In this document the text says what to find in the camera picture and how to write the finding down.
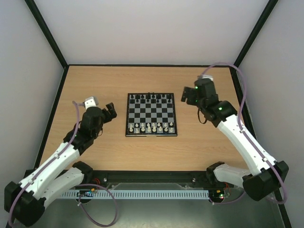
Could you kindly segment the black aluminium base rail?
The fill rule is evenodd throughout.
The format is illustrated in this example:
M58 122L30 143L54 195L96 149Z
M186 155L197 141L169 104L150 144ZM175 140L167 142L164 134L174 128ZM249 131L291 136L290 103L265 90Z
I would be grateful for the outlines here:
M101 184L102 186L118 183L176 183L194 188L216 189L225 184L230 187L243 187L243 180L216 180L211 171L94 171L81 168L83 183Z

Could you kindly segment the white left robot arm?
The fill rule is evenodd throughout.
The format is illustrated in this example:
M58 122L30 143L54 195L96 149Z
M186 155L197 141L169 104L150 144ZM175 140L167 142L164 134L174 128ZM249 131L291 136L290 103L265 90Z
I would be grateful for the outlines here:
M75 162L99 136L103 125L117 117L113 103L104 109L93 99L83 103L85 112L77 115L74 128L67 133L58 149L29 176L19 183L10 182L4 189L4 209L9 213L12 227L15 218L30 227L43 215L45 209L60 195L76 186L89 186L93 169L83 162ZM62 173L71 162L72 168Z

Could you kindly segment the black chess pieces row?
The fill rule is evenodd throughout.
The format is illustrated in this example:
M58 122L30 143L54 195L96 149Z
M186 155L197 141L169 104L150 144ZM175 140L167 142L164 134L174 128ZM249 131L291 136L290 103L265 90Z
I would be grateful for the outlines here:
M129 93L127 97L129 104L173 104L173 93Z

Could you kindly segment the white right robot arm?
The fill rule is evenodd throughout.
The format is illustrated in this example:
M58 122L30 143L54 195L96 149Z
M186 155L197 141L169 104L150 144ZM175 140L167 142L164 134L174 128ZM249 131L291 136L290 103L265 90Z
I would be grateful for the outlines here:
M253 200L259 201L283 186L289 171L284 161L278 162L264 150L247 130L229 101L220 101L211 78L200 76L194 87L183 89L182 102L196 106L206 122L211 122L234 145L247 164L247 169L217 162L207 168L212 186L222 182L238 186Z

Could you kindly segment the black and silver chessboard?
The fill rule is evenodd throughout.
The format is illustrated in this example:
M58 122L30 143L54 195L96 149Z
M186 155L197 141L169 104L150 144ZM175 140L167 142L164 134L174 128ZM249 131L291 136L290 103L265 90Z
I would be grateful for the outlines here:
M157 123L161 124L163 128L162 132L159 132ZM163 124L167 123L168 132L164 131ZM133 132L129 131L129 124L133 125ZM145 127L145 132L141 132L141 128ZM139 137L139 136L177 136L177 120L175 112L175 100L173 104L129 104L127 102L126 108L126 137Z

